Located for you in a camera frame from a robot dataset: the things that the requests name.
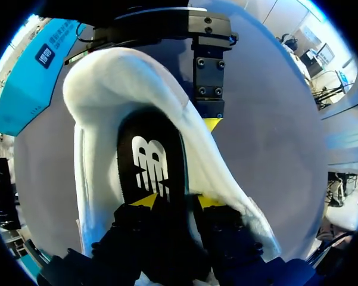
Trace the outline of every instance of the shoe insole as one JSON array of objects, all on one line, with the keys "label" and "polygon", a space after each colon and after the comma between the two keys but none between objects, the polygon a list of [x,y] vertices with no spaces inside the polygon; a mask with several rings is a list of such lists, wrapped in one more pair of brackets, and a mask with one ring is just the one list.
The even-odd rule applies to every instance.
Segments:
[{"label": "shoe insole", "polygon": [[185,195],[182,140],[163,113],[149,109],[127,117],[119,130],[117,156],[126,204],[158,193],[172,207],[182,206]]},{"label": "shoe insole", "polygon": [[207,256],[193,242],[185,204],[185,152],[179,131],[158,110],[127,117],[117,144],[124,202],[133,204],[157,193],[154,226],[144,242],[142,271],[163,285],[192,285],[210,271]]}]

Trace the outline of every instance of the desk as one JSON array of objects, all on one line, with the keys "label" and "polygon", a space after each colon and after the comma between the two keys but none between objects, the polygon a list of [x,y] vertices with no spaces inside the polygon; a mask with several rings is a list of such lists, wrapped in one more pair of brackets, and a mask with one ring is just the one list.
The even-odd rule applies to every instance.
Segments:
[{"label": "desk", "polygon": [[[240,40],[225,53],[225,118],[213,136],[236,181],[266,215],[282,257],[305,257],[319,227],[327,180],[319,115],[304,79],[270,32],[242,8],[219,3],[205,8],[231,16]],[[82,38],[90,37],[91,31],[83,31]],[[78,42],[72,53],[82,46]],[[166,40],[140,50],[162,62],[191,94],[191,41]],[[80,249],[74,122],[61,94],[68,70],[60,73],[50,107],[16,137],[14,148],[32,240],[60,256],[68,247]]]}]

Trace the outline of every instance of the white sneaker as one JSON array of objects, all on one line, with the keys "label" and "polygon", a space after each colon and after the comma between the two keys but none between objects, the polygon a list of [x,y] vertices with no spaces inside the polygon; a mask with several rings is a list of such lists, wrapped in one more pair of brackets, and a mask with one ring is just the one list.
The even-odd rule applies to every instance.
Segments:
[{"label": "white sneaker", "polygon": [[[265,216],[236,183],[204,120],[164,66],[133,49],[97,51],[69,71],[63,93],[76,121],[74,168],[84,254],[90,255],[91,244],[111,226],[115,209],[132,200],[122,188],[133,186],[136,197],[159,192],[173,202],[188,192],[222,201],[241,212],[263,244],[265,261],[279,256]],[[155,115],[140,115],[146,108]],[[130,130],[139,125],[130,120],[143,128]]]}]

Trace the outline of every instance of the bolt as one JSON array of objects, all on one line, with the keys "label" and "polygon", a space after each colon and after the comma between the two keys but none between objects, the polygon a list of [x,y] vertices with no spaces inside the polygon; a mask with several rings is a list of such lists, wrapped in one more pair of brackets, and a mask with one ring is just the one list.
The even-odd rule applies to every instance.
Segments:
[{"label": "bolt", "polygon": [[206,28],[205,28],[206,34],[210,34],[212,31],[213,31],[213,30],[212,30],[211,27],[206,27]]},{"label": "bolt", "polygon": [[237,43],[237,37],[235,35],[230,36],[229,43],[231,43],[231,46],[234,46]]},{"label": "bolt", "polygon": [[228,260],[232,260],[232,259],[234,259],[234,257],[233,256],[231,256],[229,253],[224,253],[224,257],[226,258],[226,259],[228,259]]},{"label": "bolt", "polygon": [[262,247],[263,247],[262,243],[254,243],[254,248],[256,250],[262,250]]},{"label": "bolt", "polygon": [[204,59],[203,59],[203,58],[199,58],[199,59],[197,60],[197,65],[198,65],[199,67],[203,67],[203,66],[205,65]]},{"label": "bolt", "polygon": [[240,231],[244,227],[241,222],[234,223],[234,226],[236,227],[237,231]]},{"label": "bolt", "polygon": [[206,94],[206,89],[204,88],[204,87],[200,87],[199,89],[198,89],[198,92],[200,93],[200,94],[202,94],[202,95],[204,95],[204,94]]},{"label": "bolt", "polygon": [[222,88],[216,88],[214,92],[216,93],[216,95],[222,95]]},{"label": "bolt", "polygon": [[218,67],[219,67],[219,69],[223,70],[224,67],[225,67],[225,62],[224,61],[219,61]]},{"label": "bolt", "polygon": [[214,232],[221,232],[222,229],[221,229],[218,225],[213,225],[212,231],[214,231]]}]

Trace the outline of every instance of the blue sign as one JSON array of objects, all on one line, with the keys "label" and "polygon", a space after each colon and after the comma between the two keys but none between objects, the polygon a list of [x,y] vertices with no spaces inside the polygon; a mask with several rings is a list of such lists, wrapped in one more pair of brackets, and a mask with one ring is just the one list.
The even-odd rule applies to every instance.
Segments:
[{"label": "blue sign", "polygon": [[[52,19],[23,51],[0,96],[0,133],[17,136],[50,105],[77,26],[77,21]],[[84,28],[79,27],[79,34]]]}]

